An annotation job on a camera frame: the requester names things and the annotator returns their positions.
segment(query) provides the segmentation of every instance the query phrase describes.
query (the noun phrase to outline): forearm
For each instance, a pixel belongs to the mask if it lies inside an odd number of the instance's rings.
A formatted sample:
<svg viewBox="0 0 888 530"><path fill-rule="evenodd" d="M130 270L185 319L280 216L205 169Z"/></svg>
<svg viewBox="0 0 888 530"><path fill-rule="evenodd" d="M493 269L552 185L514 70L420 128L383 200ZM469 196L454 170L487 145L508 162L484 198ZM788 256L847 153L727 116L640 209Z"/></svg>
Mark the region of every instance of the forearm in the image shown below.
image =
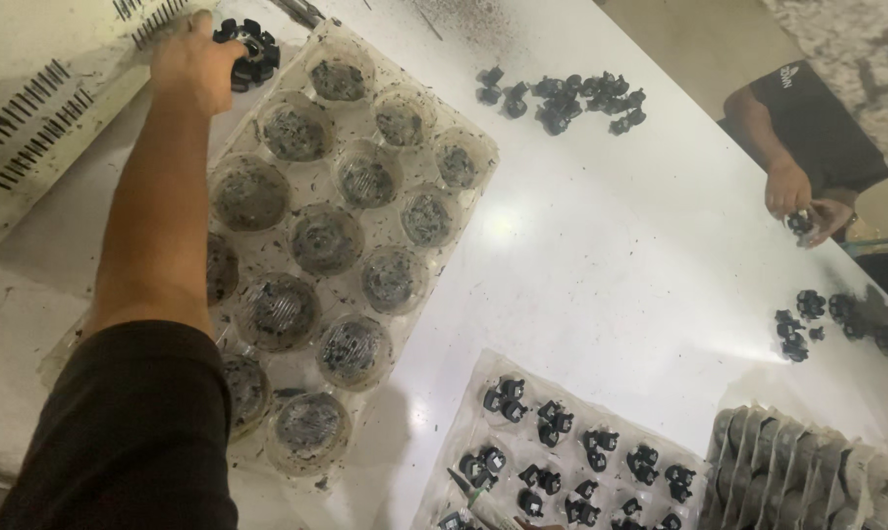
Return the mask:
<svg viewBox="0 0 888 530"><path fill-rule="evenodd" d="M725 112L745 151L765 172L770 173L775 164L794 163L775 134L768 108L755 99L750 88L736 90L726 100Z"/></svg>
<svg viewBox="0 0 888 530"><path fill-rule="evenodd" d="M171 319L210 332L204 287L210 117L156 94L110 208L89 332Z"/></svg>

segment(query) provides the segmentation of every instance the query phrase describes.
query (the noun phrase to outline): black t-shirt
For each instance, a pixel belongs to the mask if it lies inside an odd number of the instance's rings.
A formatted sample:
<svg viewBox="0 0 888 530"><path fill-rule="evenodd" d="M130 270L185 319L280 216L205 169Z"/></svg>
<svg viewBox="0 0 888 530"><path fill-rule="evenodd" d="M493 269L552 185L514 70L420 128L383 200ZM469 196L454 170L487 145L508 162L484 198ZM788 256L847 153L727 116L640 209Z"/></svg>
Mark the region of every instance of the black t-shirt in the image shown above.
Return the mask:
<svg viewBox="0 0 888 530"><path fill-rule="evenodd" d="M236 529L230 402L201 331L145 320L96 333L41 410L0 529Z"/></svg>
<svg viewBox="0 0 888 530"><path fill-rule="evenodd" d="M862 192L888 177L885 157L806 61L751 83L781 143L807 173L814 196L846 187Z"/></svg>

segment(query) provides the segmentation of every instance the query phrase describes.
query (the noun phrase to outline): floor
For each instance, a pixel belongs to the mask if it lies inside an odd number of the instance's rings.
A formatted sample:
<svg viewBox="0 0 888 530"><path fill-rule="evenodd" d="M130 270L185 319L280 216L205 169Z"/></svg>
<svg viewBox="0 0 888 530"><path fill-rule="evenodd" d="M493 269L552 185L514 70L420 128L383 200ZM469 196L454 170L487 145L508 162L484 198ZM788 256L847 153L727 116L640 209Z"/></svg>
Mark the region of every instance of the floor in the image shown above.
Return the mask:
<svg viewBox="0 0 888 530"><path fill-rule="evenodd" d="M748 82L803 56L760 0L594 0L712 119ZM857 201L850 240L888 238L888 180Z"/></svg>

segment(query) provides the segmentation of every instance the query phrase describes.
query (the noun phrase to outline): person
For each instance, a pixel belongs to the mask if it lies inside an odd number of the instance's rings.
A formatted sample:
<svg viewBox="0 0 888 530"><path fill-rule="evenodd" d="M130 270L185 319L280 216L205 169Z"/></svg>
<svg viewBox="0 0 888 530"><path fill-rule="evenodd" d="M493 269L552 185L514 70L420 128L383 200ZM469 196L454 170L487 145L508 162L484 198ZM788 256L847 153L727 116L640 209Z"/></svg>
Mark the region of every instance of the person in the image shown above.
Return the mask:
<svg viewBox="0 0 888 530"><path fill-rule="evenodd" d="M231 108L246 49L211 35L200 11L155 49L153 104L114 192L84 342L41 410L0 530L238 528L205 172L211 118Z"/></svg>
<svg viewBox="0 0 888 530"><path fill-rule="evenodd" d="M807 211L818 224L810 247L855 221L856 198L888 178L882 153L805 60L736 90L725 113L719 125L768 174L768 211Z"/></svg>

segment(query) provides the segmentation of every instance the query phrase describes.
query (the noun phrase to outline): black sleeve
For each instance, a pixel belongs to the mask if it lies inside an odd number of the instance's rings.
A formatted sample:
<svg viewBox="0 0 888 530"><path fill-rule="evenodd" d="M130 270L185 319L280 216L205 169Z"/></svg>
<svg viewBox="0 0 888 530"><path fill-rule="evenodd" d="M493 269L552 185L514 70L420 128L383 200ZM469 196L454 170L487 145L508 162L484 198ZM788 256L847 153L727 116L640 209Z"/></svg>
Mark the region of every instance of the black sleeve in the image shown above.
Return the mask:
<svg viewBox="0 0 888 530"><path fill-rule="evenodd" d="M0 529L236 529L230 401L201 331L144 320L96 333L41 410Z"/></svg>

